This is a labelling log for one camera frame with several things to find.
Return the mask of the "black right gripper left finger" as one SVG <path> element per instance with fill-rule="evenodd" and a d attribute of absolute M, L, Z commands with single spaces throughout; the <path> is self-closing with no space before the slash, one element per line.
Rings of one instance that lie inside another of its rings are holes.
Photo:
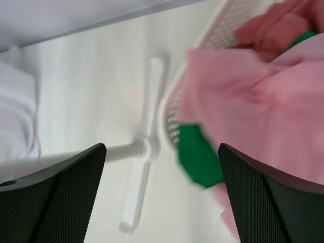
<path fill-rule="evenodd" d="M 1 242 L 83 242 L 106 157 L 98 143 L 1 184 Z"/>

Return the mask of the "dusty red t-shirt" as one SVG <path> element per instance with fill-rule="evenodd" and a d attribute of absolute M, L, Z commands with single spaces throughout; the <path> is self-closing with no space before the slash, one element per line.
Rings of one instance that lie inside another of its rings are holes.
<path fill-rule="evenodd" d="M 296 44 L 323 33 L 323 1 L 296 0 L 272 4 L 234 32 L 237 49 L 251 49 L 271 62 Z"/>

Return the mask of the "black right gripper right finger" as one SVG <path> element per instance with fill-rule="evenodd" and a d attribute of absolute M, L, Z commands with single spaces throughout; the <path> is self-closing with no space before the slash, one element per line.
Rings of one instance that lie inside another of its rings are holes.
<path fill-rule="evenodd" d="M 323 185 L 218 149 L 240 242 L 323 242 Z"/>

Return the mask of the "light pink t-shirt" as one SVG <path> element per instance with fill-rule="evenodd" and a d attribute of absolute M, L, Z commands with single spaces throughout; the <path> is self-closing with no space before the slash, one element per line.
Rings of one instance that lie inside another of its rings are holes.
<path fill-rule="evenodd" d="M 179 159 L 209 176 L 240 242 L 323 242 L 323 34 L 272 62 L 248 49 L 188 54 Z"/>

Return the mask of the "green t-shirt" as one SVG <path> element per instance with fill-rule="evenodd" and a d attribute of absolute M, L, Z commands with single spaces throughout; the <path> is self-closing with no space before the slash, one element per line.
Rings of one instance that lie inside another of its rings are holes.
<path fill-rule="evenodd" d="M 285 173 L 323 184 L 322 34 L 268 63 L 261 79 L 248 75 L 241 88 L 229 92 L 221 108 L 231 137 L 221 143 Z M 224 180 L 218 148 L 203 137 L 202 128 L 180 129 L 179 162 L 203 187 Z"/>

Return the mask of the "white t-shirt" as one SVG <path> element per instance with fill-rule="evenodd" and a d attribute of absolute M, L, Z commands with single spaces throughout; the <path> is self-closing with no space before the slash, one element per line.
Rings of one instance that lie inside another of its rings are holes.
<path fill-rule="evenodd" d="M 1 165 L 40 156 L 36 80 L 1 62 Z"/>

